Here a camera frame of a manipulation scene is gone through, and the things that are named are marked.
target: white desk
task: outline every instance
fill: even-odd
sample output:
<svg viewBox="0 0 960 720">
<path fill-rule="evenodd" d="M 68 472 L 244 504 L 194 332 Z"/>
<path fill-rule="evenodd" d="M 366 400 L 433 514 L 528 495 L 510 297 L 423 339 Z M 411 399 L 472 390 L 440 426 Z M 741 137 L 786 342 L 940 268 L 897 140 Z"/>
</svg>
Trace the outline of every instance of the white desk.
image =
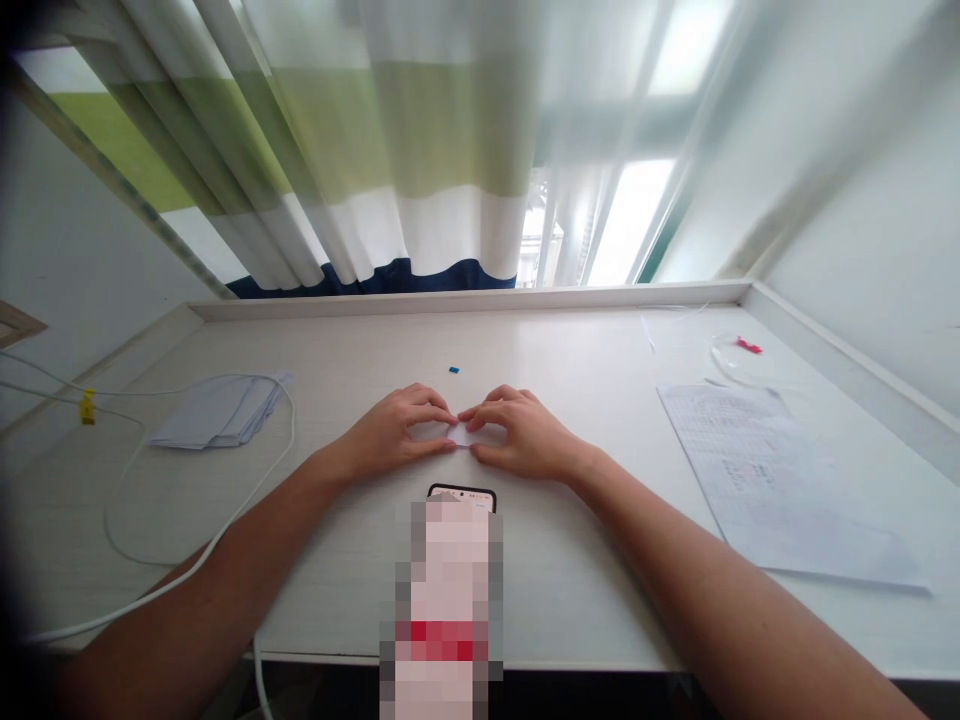
<svg viewBox="0 0 960 720">
<path fill-rule="evenodd" d="M 719 534 L 655 388 L 718 378 L 707 340 L 742 334 L 764 348 L 764 371 L 804 385 L 802 394 L 785 395 L 791 410 L 903 537 L 933 595 L 771 576 L 887 675 L 960 679 L 960 489 L 742 308 L 711 306 L 676 322 L 680 317 L 630 307 L 208 322 L 128 389 L 227 372 L 292 372 L 297 444 L 266 492 L 394 388 L 424 382 L 456 412 L 501 383 L 528 387 L 572 431 Z M 451 365 L 460 373 L 449 373 Z M 155 426 L 177 402 L 122 399 L 110 407 Z M 185 557 L 229 516 L 288 432 L 281 401 L 247 446 L 145 449 L 116 508 L 120 542 L 138 554 Z M 107 488 L 136 435 L 113 418 L 78 427 L 13 483 L 11 515 L 41 629 L 112 610 L 163 574 L 114 554 L 101 527 Z M 557 484 L 486 470 L 465 451 L 357 487 L 333 508 L 266 620 L 268 653 L 376 658 L 381 602 L 393 594 L 397 518 L 408 517 L 409 503 L 434 482 L 491 488 L 499 498 L 507 668 L 682 668 L 624 562 L 577 498 Z"/>
</svg>

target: person's left hand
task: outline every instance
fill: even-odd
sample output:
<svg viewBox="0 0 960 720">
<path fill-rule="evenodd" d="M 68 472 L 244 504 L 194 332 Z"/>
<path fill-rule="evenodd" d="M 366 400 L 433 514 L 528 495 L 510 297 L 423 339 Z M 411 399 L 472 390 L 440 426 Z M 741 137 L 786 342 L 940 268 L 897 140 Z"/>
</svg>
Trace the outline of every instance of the person's left hand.
<svg viewBox="0 0 960 720">
<path fill-rule="evenodd" d="M 447 438 L 410 439 L 410 426 L 431 420 L 449 425 L 458 422 L 436 390 L 414 383 L 387 395 L 324 452 L 342 463 L 338 474 L 357 480 L 396 470 L 428 455 L 456 450 L 457 444 Z"/>
</svg>

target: finger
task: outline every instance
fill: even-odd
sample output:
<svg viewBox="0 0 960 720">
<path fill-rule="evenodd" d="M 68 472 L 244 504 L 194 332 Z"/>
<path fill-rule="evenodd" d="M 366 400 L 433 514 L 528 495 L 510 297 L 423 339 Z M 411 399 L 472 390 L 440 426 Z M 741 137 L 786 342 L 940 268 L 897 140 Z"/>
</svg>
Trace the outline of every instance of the finger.
<svg viewBox="0 0 960 720">
<path fill-rule="evenodd" d="M 468 408 L 460 412 L 460 414 L 457 415 L 457 417 L 460 418 L 461 422 L 467 422 L 468 420 L 473 420 L 473 416 L 477 414 L 477 410 L 479 410 L 482 407 L 483 407 L 483 403 L 480 403 L 479 405 L 474 405 L 472 408 Z"/>
<path fill-rule="evenodd" d="M 434 407 L 443 408 L 447 412 L 450 412 L 450 408 L 447 407 L 447 401 L 440 397 L 440 393 L 433 388 L 428 388 L 423 385 L 407 392 L 404 395 L 404 399 L 412 405 L 426 405 L 430 403 Z"/>
<path fill-rule="evenodd" d="M 513 425 L 511 419 L 512 413 L 507 403 L 491 402 L 484 403 L 480 409 L 474 413 L 473 419 L 467 425 L 467 432 L 476 432 L 488 422 L 495 425 L 503 425 L 508 430 Z"/>
<path fill-rule="evenodd" d="M 509 385 L 501 385 L 498 388 L 494 388 L 490 391 L 490 394 L 487 395 L 487 402 L 492 400 L 519 400 L 520 393 Z"/>
<path fill-rule="evenodd" d="M 457 443 L 449 438 L 437 438 L 436 440 L 422 440 L 414 442 L 410 440 L 406 443 L 407 454 L 411 460 L 417 460 L 429 455 L 439 455 L 440 453 L 453 452 L 457 449 Z"/>
<path fill-rule="evenodd" d="M 492 465 L 493 467 L 506 468 L 507 458 L 509 457 L 507 448 L 498 448 L 492 445 L 471 445 L 470 454 L 473 455 L 481 465 Z"/>
<path fill-rule="evenodd" d="M 445 422 L 448 425 L 456 425 L 457 419 L 443 408 L 433 405 L 412 405 L 407 408 L 407 427 L 416 425 L 418 422 Z"/>
</svg>

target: sheet of paper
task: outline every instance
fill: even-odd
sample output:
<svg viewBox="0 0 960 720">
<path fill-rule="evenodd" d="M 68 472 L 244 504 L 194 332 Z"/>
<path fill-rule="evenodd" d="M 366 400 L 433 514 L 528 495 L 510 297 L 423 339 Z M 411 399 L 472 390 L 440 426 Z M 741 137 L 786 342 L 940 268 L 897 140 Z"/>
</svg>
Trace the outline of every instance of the sheet of paper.
<svg viewBox="0 0 960 720">
<path fill-rule="evenodd" d="M 903 540 L 844 489 L 778 395 L 658 388 L 727 542 L 755 565 L 927 587 Z"/>
<path fill-rule="evenodd" d="M 289 384 L 293 376 L 271 377 Z M 188 450 L 236 447 L 249 442 L 273 412 L 283 391 L 265 378 L 214 378 L 184 393 L 177 409 L 149 438 L 151 445 Z"/>
<path fill-rule="evenodd" d="M 467 432 L 467 423 L 450 428 L 447 437 L 457 443 L 457 447 L 470 447 L 474 444 L 503 447 L 507 442 L 507 429 L 502 425 L 487 423 L 474 433 Z"/>
<path fill-rule="evenodd" d="M 467 423 L 458 423 L 453 427 L 441 422 L 417 423 L 407 430 L 407 434 L 418 442 L 446 436 L 456 442 L 457 447 L 470 447 L 475 443 L 503 447 L 507 441 L 507 429 L 493 424 L 484 425 L 475 433 L 468 433 Z"/>
</svg>

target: yellow clip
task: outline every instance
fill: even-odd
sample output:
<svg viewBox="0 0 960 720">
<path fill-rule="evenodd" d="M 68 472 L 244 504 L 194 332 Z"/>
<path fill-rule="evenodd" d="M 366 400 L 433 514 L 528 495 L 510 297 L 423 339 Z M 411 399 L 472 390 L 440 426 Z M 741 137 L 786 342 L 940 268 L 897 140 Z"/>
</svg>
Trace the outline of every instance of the yellow clip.
<svg viewBox="0 0 960 720">
<path fill-rule="evenodd" d="M 96 418 L 93 416 L 93 388 L 87 388 L 83 391 L 83 400 L 80 401 L 80 423 L 83 425 L 96 425 Z"/>
</svg>

